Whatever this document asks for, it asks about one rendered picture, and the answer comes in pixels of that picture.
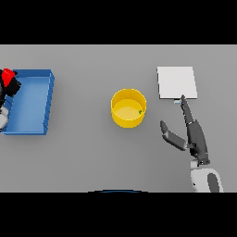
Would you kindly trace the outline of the robot right hand dark grey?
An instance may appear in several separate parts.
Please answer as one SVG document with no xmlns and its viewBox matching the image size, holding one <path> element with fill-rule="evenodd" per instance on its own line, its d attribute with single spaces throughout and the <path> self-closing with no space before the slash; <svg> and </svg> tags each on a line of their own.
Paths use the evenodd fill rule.
<svg viewBox="0 0 237 237">
<path fill-rule="evenodd" d="M 162 137 L 167 143 L 181 151 L 190 150 L 190 155 L 197 160 L 198 166 L 208 165 L 210 160 L 208 157 L 205 134 L 200 123 L 193 118 L 192 111 L 184 95 L 181 96 L 181 109 L 187 129 L 188 140 L 185 141 L 179 135 L 172 132 L 163 120 L 160 121 Z"/>
</svg>

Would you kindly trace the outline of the red beaker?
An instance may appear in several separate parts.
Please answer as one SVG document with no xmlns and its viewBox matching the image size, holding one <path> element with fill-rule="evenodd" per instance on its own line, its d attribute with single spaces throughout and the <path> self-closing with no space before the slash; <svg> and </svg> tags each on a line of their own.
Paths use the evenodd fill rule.
<svg viewBox="0 0 237 237">
<path fill-rule="evenodd" d="M 15 72 L 11 69 L 4 69 L 2 72 L 2 80 L 4 86 L 7 87 L 11 80 L 15 77 Z"/>
</svg>

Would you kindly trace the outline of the pale square scale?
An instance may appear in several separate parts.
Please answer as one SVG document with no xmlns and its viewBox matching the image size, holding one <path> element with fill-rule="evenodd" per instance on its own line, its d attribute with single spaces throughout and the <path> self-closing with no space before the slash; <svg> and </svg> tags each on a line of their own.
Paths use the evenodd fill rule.
<svg viewBox="0 0 237 237">
<path fill-rule="evenodd" d="M 193 67 L 157 67 L 156 73 L 160 99 L 197 98 Z"/>
</svg>

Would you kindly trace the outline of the yellow bowl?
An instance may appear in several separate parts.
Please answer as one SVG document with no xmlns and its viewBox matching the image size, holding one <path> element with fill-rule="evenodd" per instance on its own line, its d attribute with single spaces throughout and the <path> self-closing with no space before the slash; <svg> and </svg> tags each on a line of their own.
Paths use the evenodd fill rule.
<svg viewBox="0 0 237 237">
<path fill-rule="evenodd" d="M 140 125 L 146 112 L 146 99 L 136 89 L 121 89 L 111 98 L 111 117 L 121 128 L 131 129 Z"/>
</svg>

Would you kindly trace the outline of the robot left hand dark grey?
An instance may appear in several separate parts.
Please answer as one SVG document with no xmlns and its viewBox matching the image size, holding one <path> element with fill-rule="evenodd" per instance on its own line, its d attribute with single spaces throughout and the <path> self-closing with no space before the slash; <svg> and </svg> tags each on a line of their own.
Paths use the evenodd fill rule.
<svg viewBox="0 0 237 237">
<path fill-rule="evenodd" d="M 13 97 L 19 91 L 21 86 L 21 83 L 17 80 L 18 73 L 15 70 L 13 70 L 15 72 L 15 77 L 11 80 L 9 85 L 5 87 L 2 80 L 3 70 L 4 69 L 0 69 L 0 107 L 6 101 L 6 96 Z"/>
</svg>

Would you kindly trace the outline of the blue tray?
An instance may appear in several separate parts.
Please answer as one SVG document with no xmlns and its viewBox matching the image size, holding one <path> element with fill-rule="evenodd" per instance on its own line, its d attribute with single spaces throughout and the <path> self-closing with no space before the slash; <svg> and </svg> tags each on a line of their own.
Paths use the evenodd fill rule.
<svg viewBox="0 0 237 237">
<path fill-rule="evenodd" d="M 4 135 L 46 135 L 55 77 L 51 69 L 17 69 L 20 89 L 6 96 L 8 123 Z"/>
</svg>

